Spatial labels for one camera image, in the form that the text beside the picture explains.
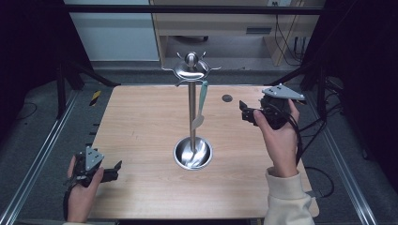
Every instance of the human hand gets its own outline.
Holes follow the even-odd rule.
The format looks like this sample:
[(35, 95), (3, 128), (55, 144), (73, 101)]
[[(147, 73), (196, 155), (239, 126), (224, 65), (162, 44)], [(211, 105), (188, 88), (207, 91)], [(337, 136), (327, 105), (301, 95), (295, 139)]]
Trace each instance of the human hand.
[[(68, 168), (69, 178), (72, 176), (75, 162), (76, 157), (73, 156)], [(84, 223), (87, 221), (102, 177), (103, 168), (100, 167), (94, 174), (90, 186), (83, 187), (78, 184), (72, 189), (68, 201), (68, 222)]]
[[(291, 99), (288, 99), (291, 115), (298, 122), (299, 111)], [(298, 147), (297, 134), (293, 127), (286, 123), (280, 129), (269, 126), (266, 117), (258, 110), (254, 111), (254, 119), (263, 133), (269, 157), (271, 158), (275, 175), (290, 177), (298, 174), (296, 167), (296, 151)]]

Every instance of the wooden table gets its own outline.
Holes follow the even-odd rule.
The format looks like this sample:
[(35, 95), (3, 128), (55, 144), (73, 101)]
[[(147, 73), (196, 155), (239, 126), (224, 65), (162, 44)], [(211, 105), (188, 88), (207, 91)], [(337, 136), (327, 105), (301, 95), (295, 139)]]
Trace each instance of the wooden table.
[[(104, 168), (123, 160), (117, 181), (101, 184), (91, 218), (263, 218), (266, 168), (272, 166), (258, 127), (241, 120), (239, 100), (258, 108), (264, 86), (210, 86), (196, 134), (213, 147), (204, 169), (187, 171), (173, 157), (189, 136), (188, 86), (118, 86), (93, 146)], [(223, 95), (232, 96), (224, 102)], [(311, 186), (300, 163), (305, 190)], [(311, 212), (319, 213), (313, 200)]]

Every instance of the white cabinet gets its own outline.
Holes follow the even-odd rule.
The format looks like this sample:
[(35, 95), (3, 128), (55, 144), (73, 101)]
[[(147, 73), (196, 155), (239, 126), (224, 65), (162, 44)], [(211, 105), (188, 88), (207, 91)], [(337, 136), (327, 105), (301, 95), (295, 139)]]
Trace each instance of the white cabinet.
[[(65, 4), (148, 5), (147, 0), (64, 0)], [(90, 61), (159, 61), (151, 14), (70, 13)]]

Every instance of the metal bowl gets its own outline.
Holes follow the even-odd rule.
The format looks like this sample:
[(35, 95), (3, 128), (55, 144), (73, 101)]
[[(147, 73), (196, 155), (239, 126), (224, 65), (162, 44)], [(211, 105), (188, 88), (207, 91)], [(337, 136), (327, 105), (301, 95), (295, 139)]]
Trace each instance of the metal bowl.
[(180, 140), (174, 149), (176, 164), (180, 167), (196, 171), (208, 165), (213, 158), (213, 148), (210, 143), (201, 137), (195, 138), (195, 150), (191, 150), (191, 137)]

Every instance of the wrist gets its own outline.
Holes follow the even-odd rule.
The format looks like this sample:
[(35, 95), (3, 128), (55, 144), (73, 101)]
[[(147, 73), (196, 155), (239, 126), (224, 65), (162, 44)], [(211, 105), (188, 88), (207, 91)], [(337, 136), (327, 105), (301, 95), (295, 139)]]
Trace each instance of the wrist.
[(296, 165), (295, 166), (286, 166), (286, 165), (277, 166), (277, 165), (274, 165), (274, 168), (275, 168), (275, 176), (281, 177), (281, 178), (292, 177), (292, 176), (295, 176), (295, 175), (297, 175), (299, 173), (298, 169), (296, 168)]

